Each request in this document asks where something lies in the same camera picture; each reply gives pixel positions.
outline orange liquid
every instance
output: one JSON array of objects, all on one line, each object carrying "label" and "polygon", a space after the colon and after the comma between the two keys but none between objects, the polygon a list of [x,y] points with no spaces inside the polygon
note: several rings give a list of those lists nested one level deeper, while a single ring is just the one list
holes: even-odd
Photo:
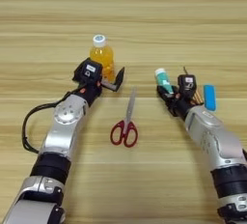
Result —
[{"label": "orange liquid", "polygon": [[90,58],[103,65],[103,77],[109,82],[113,82],[115,74],[112,48],[109,45],[105,45],[104,47],[93,46],[90,51]]}]

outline scissors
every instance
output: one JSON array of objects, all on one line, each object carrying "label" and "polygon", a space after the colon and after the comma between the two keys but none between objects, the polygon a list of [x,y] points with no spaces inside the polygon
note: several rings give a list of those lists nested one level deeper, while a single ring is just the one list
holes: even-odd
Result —
[{"label": "scissors", "polygon": [[[136,96],[136,92],[135,89],[132,90],[132,93],[130,95],[129,101],[128,101],[128,106],[127,106],[127,111],[126,111],[126,116],[124,120],[121,120],[120,122],[118,122],[111,131],[111,142],[114,145],[120,145],[123,141],[123,144],[128,147],[131,148],[136,144],[137,138],[138,138],[138,132],[136,129],[136,126],[134,123],[131,122],[131,116],[132,116],[132,112],[133,112],[133,108],[134,108],[134,103],[135,103],[135,96]],[[119,140],[114,140],[113,139],[113,134],[115,132],[115,130],[119,128],[120,129],[120,138]],[[134,139],[132,140],[131,143],[129,143],[130,141],[128,141],[128,135],[129,132],[134,132]]]}]

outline orange juice bottle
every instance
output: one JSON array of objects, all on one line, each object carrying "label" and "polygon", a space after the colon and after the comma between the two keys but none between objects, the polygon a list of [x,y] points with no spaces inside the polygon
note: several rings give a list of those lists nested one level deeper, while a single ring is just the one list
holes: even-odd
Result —
[{"label": "orange juice bottle", "polygon": [[106,38],[103,35],[96,35],[93,38],[94,46],[90,51],[90,58],[103,65],[102,75],[109,82],[115,79],[113,50],[107,45]]}]

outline blue eraser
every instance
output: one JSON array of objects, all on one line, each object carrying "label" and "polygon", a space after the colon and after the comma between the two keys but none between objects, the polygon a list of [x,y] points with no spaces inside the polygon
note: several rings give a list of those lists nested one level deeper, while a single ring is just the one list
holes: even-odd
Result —
[{"label": "blue eraser", "polygon": [[214,86],[205,85],[204,92],[205,92],[205,108],[209,111],[215,111],[216,110],[216,95],[215,95]]}]

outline red scissors handle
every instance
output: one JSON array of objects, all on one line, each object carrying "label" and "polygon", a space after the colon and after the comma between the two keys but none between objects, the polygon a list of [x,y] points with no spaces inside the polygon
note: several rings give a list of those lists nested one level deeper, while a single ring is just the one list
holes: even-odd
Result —
[{"label": "red scissors handle", "polygon": [[[124,145],[128,148],[131,148],[133,147],[136,142],[137,142],[137,138],[138,138],[138,132],[137,132],[137,129],[136,129],[136,126],[134,123],[130,122],[128,125],[127,125],[127,129],[126,129],[126,133],[124,133],[124,126],[125,126],[125,123],[124,123],[124,120],[121,120],[120,122],[118,122],[113,128],[112,128],[112,131],[111,131],[111,142],[112,144],[114,145],[120,145],[123,141]],[[115,130],[119,128],[121,131],[120,131],[120,138],[119,140],[114,140],[113,138],[113,134],[115,132]],[[133,132],[135,133],[135,137],[134,137],[134,140],[131,142],[131,143],[128,143],[128,135],[129,135],[129,132],[133,130]]]},{"label": "red scissors handle", "polygon": [[[130,139],[128,139],[128,135],[129,135],[129,132],[130,132],[131,130],[134,131],[135,137],[134,137],[134,140],[132,140],[131,143],[128,143],[128,141],[130,140]],[[126,147],[131,148],[131,147],[133,147],[133,146],[136,144],[137,139],[138,139],[138,132],[137,132],[137,129],[136,129],[136,126],[135,126],[134,123],[129,122],[129,124],[127,125],[126,134],[124,134],[123,136],[124,136],[123,143],[124,143],[124,145],[125,145]]]},{"label": "red scissors handle", "polygon": [[[119,128],[121,131],[120,131],[120,138],[119,140],[114,140],[113,139],[113,133],[115,132],[115,130]],[[121,120],[120,122],[118,122],[113,128],[112,128],[112,131],[111,131],[111,142],[112,144],[114,145],[120,145],[122,143],[122,140],[124,138],[124,120]]]}]

